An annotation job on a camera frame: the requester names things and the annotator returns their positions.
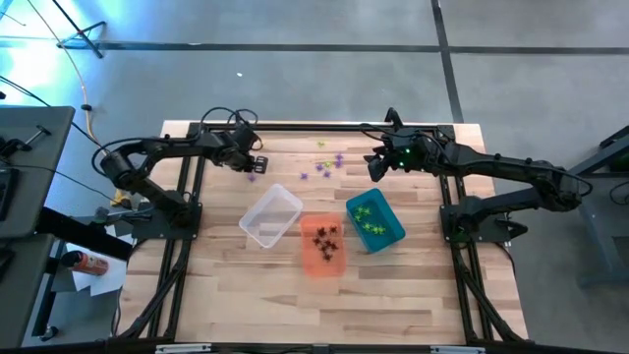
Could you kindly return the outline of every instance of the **wooden table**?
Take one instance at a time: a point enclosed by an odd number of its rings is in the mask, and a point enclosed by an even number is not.
[[[189,123],[166,121],[162,136],[183,137]],[[457,142],[485,150],[479,125],[455,125],[455,131]],[[259,135],[264,148],[255,155],[267,156],[269,163],[266,174],[258,175],[255,182],[244,173],[206,165],[200,235],[191,251],[177,341],[464,343],[451,254],[442,240],[438,219],[442,201],[437,179],[425,173],[389,171],[379,183],[373,183],[363,155],[371,153],[377,142],[360,133]],[[325,145],[319,147],[318,141]],[[334,160],[337,152],[344,154],[345,165],[332,167],[331,178],[323,178],[315,164]],[[180,159],[163,160],[151,179],[164,189],[175,189],[180,165]],[[300,180],[300,172],[309,172],[309,180]],[[269,250],[238,226],[248,207],[274,183],[304,202],[304,214],[343,215],[347,270],[342,277],[306,277],[301,268],[298,223]],[[465,184],[470,195],[494,193],[487,177],[469,176]],[[406,229],[406,238],[370,255],[345,215],[345,202],[373,187],[386,196]],[[495,245],[478,246],[488,298],[515,332],[526,337],[511,263]],[[131,259],[119,332],[153,295],[163,247],[164,241],[147,241]],[[161,331],[167,323],[169,303],[167,299]],[[476,302],[471,301],[471,306],[475,329],[481,335]]]

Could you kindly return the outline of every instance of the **white cable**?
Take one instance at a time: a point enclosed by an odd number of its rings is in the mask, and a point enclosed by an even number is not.
[[[39,14],[39,11],[37,11],[37,9],[35,8],[34,5],[32,5],[32,3],[30,2],[30,0],[27,0],[30,4],[30,6],[32,7],[32,9],[37,13],[37,15],[39,16],[39,18],[43,21],[43,23],[48,27],[48,30],[50,31],[50,33],[52,33],[52,35],[55,37],[55,39],[57,39],[57,43],[59,43],[59,45],[61,46],[61,48],[66,52],[66,55],[68,56],[68,59],[70,59],[70,62],[72,63],[72,66],[75,68],[75,72],[77,73],[77,76],[79,77],[79,81],[81,82],[81,90],[83,91],[83,103],[84,104],[89,104],[87,103],[87,90],[86,90],[86,83],[83,81],[83,76],[81,75],[81,72],[79,71],[79,68],[77,67],[77,64],[75,63],[74,59],[72,59],[72,56],[70,55],[70,52],[68,52],[68,49],[66,49],[66,46],[63,45],[63,42],[59,39],[59,37],[57,36],[57,33],[55,33],[54,30],[52,30],[52,28],[50,27],[50,25],[46,22],[46,20],[43,18],[43,16],[41,16],[41,14]],[[98,141],[98,139],[96,138],[96,135],[93,133],[93,131],[91,130],[91,116],[89,114],[88,110],[84,110],[84,112],[86,113],[86,124],[87,124],[87,133],[89,134],[89,136],[94,139],[97,143],[100,144],[100,142]]]

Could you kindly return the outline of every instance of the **spray can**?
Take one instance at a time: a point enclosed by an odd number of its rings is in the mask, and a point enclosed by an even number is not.
[[[109,269],[107,260],[81,251],[68,252],[61,257],[60,263],[73,271],[91,275],[102,275]]]

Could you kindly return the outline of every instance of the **gray floor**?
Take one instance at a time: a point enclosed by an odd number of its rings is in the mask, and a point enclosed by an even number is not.
[[[47,1],[55,30],[71,29]],[[108,23],[104,38],[151,42],[437,44],[429,0],[62,1],[83,26]],[[627,46],[629,3],[622,0],[441,0],[451,45]],[[28,4],[0,21],[0,35],[49,37]],[[97,60],[73,51],[106,142],[158,134],[165,119],[198,119],[214,105],[248,107],[260,119],[379,120],[388,106],[416,122],[452,122],[443,68],[428,53],[109,51]],[[467,123],[480,123],[489,151],[569,167],[627,124],[629,56],[453,55]],[[82,103],[62,51],[45,41],[0,48],[0,74],[51,104]],[[14,91],[7,102],[35,104]],[[75,121],[85,125],[85,117]],[[59,169],[95,188],[113,187],[88,166],[93,149],[74,132]],[[498,193],[518,186],[496,181]],[[106,202],[55,179],[47,203],[85,214]],[[513,255],[525,319],[543,344],[626,352],[629,289],[584,290],[576,277],[598,263],[576,212],[519,212],[531,231]],[[108,335],[114,297],[59,298],[53,343]],[[25,345],[38,344],[29,339]]]

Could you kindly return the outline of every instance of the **blue container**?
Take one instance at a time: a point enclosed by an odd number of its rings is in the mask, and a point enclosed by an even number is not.
[[[406,236],[400,220],[378,188],[352,198],[345,206],[347,216],[371,253],[378,252]]]

